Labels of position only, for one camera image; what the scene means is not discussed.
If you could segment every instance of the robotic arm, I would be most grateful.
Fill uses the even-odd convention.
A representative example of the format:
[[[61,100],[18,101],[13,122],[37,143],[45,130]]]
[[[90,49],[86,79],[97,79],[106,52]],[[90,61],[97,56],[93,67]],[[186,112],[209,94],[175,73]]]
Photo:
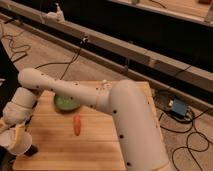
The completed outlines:
[[[7,103],[0,122],[0,145],[8,151],[13,152],[14,147],[22,146],[24,138],[30,139],[29,134],[23,131],[23,125],[33,113],[41,93],[49,90],[112,115],[128,171],[172,170],[147,98],[133,81],[123,80],[110,90],[103,88],[99,91],[93,87],[56,80],[31,68],[22,70],[18,80],[22,87]],[[6,136],[5,132],[14,125],[18,127],[16,131],[22,138],[13,134],[16,143],[1,144],[2,136]]]

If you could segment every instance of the black cable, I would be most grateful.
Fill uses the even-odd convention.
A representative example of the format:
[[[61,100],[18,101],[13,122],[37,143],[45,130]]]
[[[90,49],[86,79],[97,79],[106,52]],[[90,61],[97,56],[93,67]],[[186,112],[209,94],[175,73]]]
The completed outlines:
[[[155,0],[149,0],[150,2],[153,2],[153,3],[156,3],[156,4],[158,4],[158,5],[160,5],[162,8],[164,8],[164,9],[167,9],[167,7],[165,6],[165,5],[163,5],[162,3],[160,3],[160,2],[157,2],[157,1],[155,1]]]
[[[186,67],[185,69],[182,69],[180,71],[178,71],[177,73],[175,73],[172,77],[177,77],[178,75],[180,75],[181,73],[187,71],[189,68],[191,68],[192,65],[189,65],[188,67]],[[156,98],[157,94],[161,93],[161,92],[169,92],[170,89],[172,88],[172,86],[169,86],[168,88],[165,88],[165,89],[160,89],[160,90],[157,90],[156,91],[156,95],[154,96],[154,99]]]
[[[161,119],[163,118],[164,114],[166,114],[166,112],[163,112],[163,113],[161,114],[161,116],[160,116],[160,118],[159,118],[159,121],[161,121]],[[171,117],[171,116],[168,115],[168,114],[167,114],[167,116],[169,116],[171,119],[177,121],[174,117]],[[166,130],[166,131],[169,131],[169,132],[172,132],[172,133],[176,133],[176,134],[185,134],[185,133],[188,133],[189,131],[191,131],[192,128],[193,128],[193,123],[192,123],[192,122],[189,122],[188,124],[190,124],[190,127],[189,127],[188,129],[184,130],[184,131],[172,130],[172,129],[167,128],[167,127],[162,126],[162,125],[160,125],[160,127],[161,127],[162,129],[164,129],[164,130]]]
[[[196,128],[196,120],[198,118],[200,118],[201,116],[203,116],[206,112],[210,111],[210,110],[213,110],[213,108],[210,108],[210,109],[207,109],[205,111],[203,111],[202,113],[200,113],[199,115],[195,116],[195,112],[189,108],[189,113],[191,114],[191,118],[190,120],[188,121],[188,124],[191,124],[190,128],[186,131],[176,131],[176,130],[171,130],[169,128],[165,128],[163,126],[161,126],[161,128],[169,131],[169,132],[173,132],[173,133],[187,133],[189,131],[191,131],[193,128],[194,128],[194,132],[191,132],[189,135],[187,135],[187,138],[186,138],[186,146],[181,146],[181,147],[178,147],[176,148],[173,152],[172,152],[172,162],[173,162],[173,165],[174,167],[176,168],[176,170],[180,170],[178,167],[177,167],[177,164],[175,162],[175,153],[181,149],[187,149],[188,153],[190,154],[190,156],[192,157],[192,159],[194,160],[194,162],[197,164],[197,166],[199,167],[199,169],[202,171],[202,167],[200,165],[200,163],[197,161],[197,159],[195,158],[195,156],[193,155],[192,152],[205,152],[209,149],[210,147],[210,144],[213,145],[213,142],[210,141],[207,136],[205,134],[203,134],[202,132],[198,131],[198,129]],[[159,117],[159,121],[162,119],[163,115],[165,114],[165,112],[163,112],[161,114],[161,116]],[[207,142],[207,146],[204,148],[204,149],[196,149],[196,148],[192,148],[190,147],[190,144],[189,144],[189,140],[190,138],[192,137],[192,135],[194,134],[198,134],[202,139],[204,139],[206,142]]]
[[[82,50],[82,46],[85,45],[87,43],[87,41],[88,41],[87,39],[84,40],[84,41],[81,40],[77,52],[74,54],[74,56],[72,57],[72,59],[69,62],[50,62],[50,63],[39,65],[39,66],[35,67],[35,69],[38,69],[38,68],[41,68],[41,67],[45,67],[45,66],[49,66],[49,65],[61,65],[61,64],[62,65],[67,65],[65,71],[63,72],[62,76],[60,77],[60,79],[63,79],[64,76],[66,75],[70,65],[73,64],[78,59],[78,57],[80,55],[80,52]]]
[[[61,76],[61,78],[60,78],[61,80],[65,77],[65,75],[66,75],[66,73],[67,73],[67,71],[68,71],[70,65],[71,65],[72,63],[74,63],[74,62],[78,59],[78,57],[79,57],[79,55],[80,55],[80,52],[81,52],[81,49],[82,49],[82,47],[79,47],[78,52],[76,53],[76,55],[74,55],[73,59],[68,63],[68,65],[67,65],[67,67],[66,67],[64,73],[62,74],[62,76]]]
[[[16,55],[21,54],[20,57],[18,57],[17,59],[15,59],[13,62],[18,62],[19,60],[25,58],[28,54],[27,51],[29,51],[31,49],[30,45],[21,45],[21,46],[15,46],[15,41],[14,38],[15,37],[19,37],[24,33],[24,31],[20,32],[17,35],[9,35],[9,34],[4,34],[1,36],[1,40],[2,39],[6,39],[9,41],[9,48],[12,52],[12,55],[10,57],[10,59],[12,60]]]
[[[190,147],[190,144],[189,144],[189,139],[190,139],[190,137],[193,135],[193,134],[198,134],[198,135],[200,135],[203,139],[205,139],[205,140],[207,140],[207,137],[203,134],[203,133],[201,133],[201,132],[191,132],[188,136],[187,136],[187,138],[186,138],[186,146],[181,146],[181,147],[178,147],[178,148],[176,148],[173,152],[172,152],[172,162],[173,162],[173,165],[174,165],[174,167],[176,168],[176,170],[180,170],[178,167],[177,167],[177,164],[176,164],[176,162],[175,162],[175,153],[177,152],[177,151],[179,151],[179,150],[181,150],[181,149],[187,149],[187,151],[189,152],[189,154],[190,154],[190,156],[192,157],[192,159],[195,161],[195,163],[197,164],[197,166],[199,167],[199,169],[201,170],[201,171],[203,171],[203,168],[201,167],[201,165],[200,165],[200,163],[197,161],[197,159],[195,158],[195,156],[193,155],[193,153],[192,153],[192,151],[194,151],[194,152],[205,152],[205,151],[207,151],[208,149],[209,149],[209,142],[208,141],[206,141],[207,142],[207,146],[204,148],[204,149],[195,149],[195,148],[191,148]]]

